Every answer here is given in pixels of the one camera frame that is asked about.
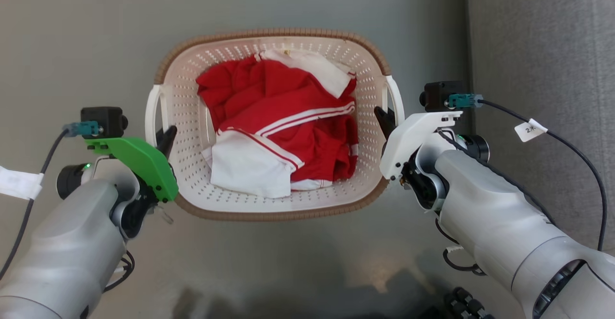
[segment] red clothing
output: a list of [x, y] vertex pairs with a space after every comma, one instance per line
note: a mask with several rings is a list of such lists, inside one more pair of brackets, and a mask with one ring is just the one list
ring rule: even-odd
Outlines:
[[255, 141], [264, 137], [300, 160], [291, 162], [291, 181], [335, 181], [354, 173], [357, 125], [347, 114], [355, 107], [356, 79], [335, 98], [304, 70], [251, 57], [211, 67], [196, 82], [218, 135], [234, 130]]

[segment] black cable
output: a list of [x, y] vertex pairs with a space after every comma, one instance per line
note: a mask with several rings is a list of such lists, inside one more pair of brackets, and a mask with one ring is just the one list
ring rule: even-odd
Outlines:
[[[494, 102], [490, 102], [488, 100], [483, 100], [483, 99], [479, 99], [477, 100], [477, 102], [483, 103], [485, 105], [489, 105], [490, 107], [494, 107], [496, 109], [504, 111], [505, 113], [508, 113], [509, 115], [512, 115], [518, 118], [519, 120], [522, 120], [523, 122], [529, 123], [529, 120], [527, 118], [499, 104], [495, 104]], [[598, 248], [597, 249], [598, 251], [602, 251], [602, 246], [604, 244], [604, 235], [606, 234], [606, 217], [607, 217], [606, 215], [607, 215], [607, 210], [608, 210], [608, 200], [606, 198], [606, 189], [604, 189], [604, 183], [602, 183], [602, 179], [600, 178], [600, 175], [598, 174], [598, 170], [596, 170], [596, 167], [591, 163], [589, 159], [587, 159], [586, 155], [584, 155], [583, 152], [581, 152], [578, 148], [576, 148], [573, 144], [568, 142], [566, 139], [560, 137], [556, 133], [553, 133], [550, 129], [547, 129], [547, 134], [551, 135], [551, 137], [553, 137], [555, 140], [562, 142], [562, 144], [564, 144], [565, 146], [568, 146], [568, 148], [574, 151], [580, 157], [580, 159], [582, 159], [587, 164], [593, 176], [596, 177], [598, 188], [600, 189], [600, 197], [602, 199], [602, 221], [600, 222], [600, 235], [598, 236]]]
[[457, 148], [457, 150], [465, 153], [465, 155], [467, 155], [468, 157], [471, 157], [472, 159], [474, 159], [475, 161], [479, 162], [479, 164], [481, 164], [482, 166], [485, 166], [486, 168], [488, 168], [489, 170], [491, 170], [494, 174], [501, 176], [503, 179], [506, 180], [506, 182], [512, 184], [513, 186], [515, 186], [518, 190], [521, 191], [521, 193], [525, 194], [527, 197], [529, 197], [531, 199], [531, 201], [534, 203], [534, 205], [536, 205], [536, 207], [538, 207], [542, 213], [544, 213], [545, 216], [547, 216], [547, 219], [549, 219], [549, 221], [551, 221], [551, 224], [557, 226], [555, 224], [555, 219], [553, 219], [553, 216], [551, 216], [551, 214], [549, 213], [549, 211], [544, 207], [544, 205], [542, 205], [542, 203], [536, 199], [536, 197], [530, 193], [527, 189], [523, 188], [523, 186], [519, 183], [517, 183], [517, 181], [515, 181], [514, 179], [511, 179], [510, 177], [508, 177], [508, 175], [506, 175], [505, 173], [501, 172], [500, 170], [497, 170], [494, 166], [492, 166], [491, 164], [481, 160], [481, 159], [477, 159], [476, 157], [474, 157], [474, 155], [472, 155], [472, 153], [468, 152], [468, 150], [466, 150], [465, 148], [461, 147], [459, 144], [457, 144], [455, 141], [453, 141], [451, 138], [447, 137], [441, 130], [438, 130], [438, 134], [443, 137], [446, 141], [448, 141], [449, 144], [455, 146], [455, 148]]
[[445, 233], [442, 228], [440, 227], [440, 223], [438, 222], [438, 219], [435, 219], [435, 227], [438, 229], [438, 231], [444, 235], [444, 237], [448, 238], [448, 240], [450, 240], [450, 242], [454, 243], [455, 245], [458, 245], [459, 242], [457, 242], [457, 240], [455, 240], [454, 238], [452, 238], [449, 234]]
[[[44, 174], [47, 171], [47, 168], [49, 167], [49, 163], [51, 163], [51, 157], [53, 157], [53, 154], [55, 153], [55, 149], [58, 148], [60, 141], [62, 141], [62, 139], [67, 133], [68, 133], [68, 129], [64, 129], [62, 133], [58, 135], [57, 139], [55, 139], [55, 142], [53, 142], [53, 146], [51, 146], [51, 149], [49, 150], [49, 153], [47, 154], [47, 159], [45, 159], [45, 163], [42, 164], [42, 169], [40, 170], [41, 174]], [[34, 204], [35, 204], [34, 199], [30, 199], [28, 201], [28, 206], [26, 207], [26, 211], [24, 212], [24, 219], [22, 220], [22, 226], [19, 227], [17, 238], [15, 238], [15, 242], [13, 243], [13, 248], [11, 249], [11, 252], [9, 253], [9, 257], [6, 258], [6, 262], [4, 262], [2, 271], [0, 271], [0, 280], [2, 280], [6, 271], [9, 270], [9, 266], [11, 266], [11, 262], [13, 262], [13, 258], [15, 257], [15, 254], [17, 254], [17, 249], [19, 248], [19, 244], [22, 242], [22, 238], [24, 237], [24, 233], [26, 232], [26, 226], [28, 225], [30, 213], [32, 212], [32, 207]]]
[[448, 258], [448, 249], [445, 249], [442, 252], [442, 257], [444, 258], [444, 261], [448, 264], [448, 266], [452, 267], [453, 269], [455, 269], [457, 271], [475, 271], [475, 270], [479, 270], [479, 266], [477, 264], [474, 264], [472, 266], [459, 266], [459, 265], [453, 264], [453, 262], [450, 261], [450, 259]]
[[121, 278], [119, 278], [116, 282], [114, 282], [114, 284], [111, 284], [110, 286], [106, 286], [105, 290], [103, 290], [103, 293], [106, 293], [107, 291], [112, 290], [116, 286], [120, 285], [123, 281], [127, 280], [127, 278], [130, 277], [130, 274], [132, 273], [132, 271], [135, 270], [135, 258], [133, 258], [132, 254], [130, 254], [130, 251], [126, 251], [126, 255], [128, 256], [128, 258], [130, 258], [130, 268], [125, 273], [123, 273]]

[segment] label tag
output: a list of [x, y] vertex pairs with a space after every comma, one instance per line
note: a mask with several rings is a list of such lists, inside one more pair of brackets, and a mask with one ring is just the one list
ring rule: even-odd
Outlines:
[[448, 253], [454, 252], [454, 251], [459, 251], [459, 250], [462, 250], [462, 249], [463, 249], [463, 247], [461, 247], [461, 246], [446, 247], [446, 251], [448, 251]]
[[36, 199], [42, 189], [43, 174], [14, 172], [0, 166], [0, 194], [21, 199]]
[[536, 122], [533, 118], [530, 118], [529, 123], [523, 122], [515, 127], [515, 132], [519, 135], [519, 139], [523, 142], [528, 142], [535, 137], [547, 132], [547, 128], [544, 128], [542, 124]]

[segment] white plastic basket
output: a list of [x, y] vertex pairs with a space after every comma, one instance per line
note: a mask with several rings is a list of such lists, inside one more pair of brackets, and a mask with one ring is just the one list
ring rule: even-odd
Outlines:
[[[216, 63], [246, 58], [271, 48], [310, 50], [355, 70], [359, 156], [351, 179], [337, 181], [327, 188], [293, 192], [279, 199], [233, 192], [209, 183], [211, 170], [200, 152], [215, 142], [215, 131], [207, 107], [197, 95], [195, 79]], [[162, 127], [175, 125], [178, 129], [169, 157], [180, 189], [175, 202], [195, 216], [227, 221], [329, 216], [369, 205], [388, 184], [378, 168], [385, 140], [373, 113], [376, 106], [387, 109], [387, 91], [400, 124], [404, 120], [404, 107], [389, 66], [373, 45], [355, 34], [279, 28], [197, 37], [179, 44], [161, 63], [148, 98], [145, 135], [155, 146], [156, 110], [160, 100]]]

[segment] teal connector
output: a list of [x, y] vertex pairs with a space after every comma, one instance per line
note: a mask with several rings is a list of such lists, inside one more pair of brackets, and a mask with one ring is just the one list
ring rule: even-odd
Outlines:
[[76, 137], [77, 135], [98, 135], [101, 130], [96, 121], [75, 122], [65, 124], [62, 130], [68, 129], [66, 137]]
[[480, 108], [483, 104], [479, 103], [483, 99], [481, 94], [451, 94], [444, 102], [449, 109]]

